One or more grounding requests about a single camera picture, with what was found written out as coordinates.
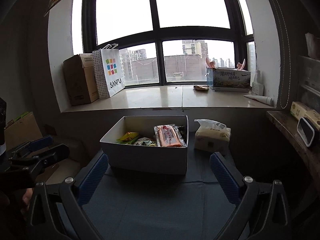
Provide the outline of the person's left hand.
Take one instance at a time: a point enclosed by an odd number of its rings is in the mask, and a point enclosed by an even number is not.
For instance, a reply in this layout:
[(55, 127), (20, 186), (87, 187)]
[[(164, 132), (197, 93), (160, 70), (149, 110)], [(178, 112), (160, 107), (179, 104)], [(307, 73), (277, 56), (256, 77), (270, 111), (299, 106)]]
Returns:
[(22, 197), (22, 200), (26, 206), (29, 205), (32, 195), (33, 195), (33, 189), (32, 188), (26, 189), (25, 194)]

